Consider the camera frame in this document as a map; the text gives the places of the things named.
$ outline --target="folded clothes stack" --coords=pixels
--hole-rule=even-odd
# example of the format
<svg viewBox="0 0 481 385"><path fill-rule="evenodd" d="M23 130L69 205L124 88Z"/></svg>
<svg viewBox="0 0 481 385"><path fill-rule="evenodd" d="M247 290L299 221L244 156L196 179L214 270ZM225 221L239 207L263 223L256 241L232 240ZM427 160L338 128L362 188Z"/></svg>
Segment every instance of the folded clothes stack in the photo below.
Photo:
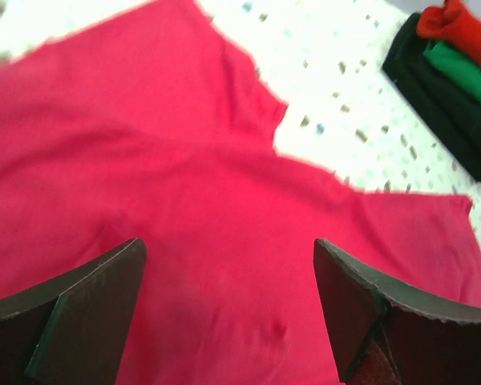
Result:
<svg viewBox="0 0 481 385"><path fill-rule="evenodd" d="M395 36L383 70L481 182L481 21L463 0L412 14Z"/></svg>

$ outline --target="red shirt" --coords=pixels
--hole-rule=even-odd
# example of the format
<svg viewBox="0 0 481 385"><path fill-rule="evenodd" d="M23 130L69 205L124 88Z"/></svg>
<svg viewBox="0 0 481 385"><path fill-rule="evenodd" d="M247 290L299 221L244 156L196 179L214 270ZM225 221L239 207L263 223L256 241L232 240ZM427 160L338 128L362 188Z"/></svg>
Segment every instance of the red shirt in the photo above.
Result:
<svg viewBox="0 0 481 385"><path fill-rule="evenodd" d="M365 194L276 156L284 113L190 0L0 67L0 298L142 237L119 385L338 383L317 237L481 306L466 197Z"/></svg>

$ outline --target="green folded cloth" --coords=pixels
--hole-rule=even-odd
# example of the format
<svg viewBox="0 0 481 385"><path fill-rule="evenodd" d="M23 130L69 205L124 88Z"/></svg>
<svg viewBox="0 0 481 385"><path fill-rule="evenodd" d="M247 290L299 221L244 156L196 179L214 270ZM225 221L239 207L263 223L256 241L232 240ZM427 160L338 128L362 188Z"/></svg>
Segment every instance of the green folded cloth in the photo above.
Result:
<svg viewBox="0 0 481 385"><path fill-rule="evenodd" d="M424 56L434 68L481 104L481 68L468 56L445 42L430 42Z"/></svg>

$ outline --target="wrinkled red cloth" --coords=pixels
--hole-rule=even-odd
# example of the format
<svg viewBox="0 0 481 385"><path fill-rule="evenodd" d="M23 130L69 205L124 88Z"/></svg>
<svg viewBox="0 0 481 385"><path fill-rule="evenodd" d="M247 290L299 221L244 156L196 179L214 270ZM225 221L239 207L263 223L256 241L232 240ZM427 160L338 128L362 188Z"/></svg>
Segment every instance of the wrinkled red cloth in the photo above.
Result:
<svg viewBox="0 0 481 385"><path fill-rule="evenodd" d="M191 0L0 66L0 298L142 237L119 385L338 383L317 237L481 306L468 198L365 194L279 157L285 107Z"/></svg>
<svg viewBox="0 0 481 385"><path fill-rule="evenodd" d="M443 7L427 7L418 21L417 35L446 40L481 67L481 20L463 0L445 0Z"/></svg>

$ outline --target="spotted tablecloth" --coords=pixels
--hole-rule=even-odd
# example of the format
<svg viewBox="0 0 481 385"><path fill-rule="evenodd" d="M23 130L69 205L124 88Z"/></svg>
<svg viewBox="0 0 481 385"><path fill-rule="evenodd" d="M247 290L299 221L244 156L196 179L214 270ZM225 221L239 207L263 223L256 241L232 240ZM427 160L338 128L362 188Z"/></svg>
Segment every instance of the spotted tablecloth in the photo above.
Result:
<svg viewBox="0 0 481 385"><path fill-rule="evenodd" d="M22 55L141 2L8 0L0 54ZM468 194L481 246L481 184L380 70L407 14L383 0L200 3L212 24L255 59L262 81L289 102L275 139L279 152L367 191Z"/></svg>

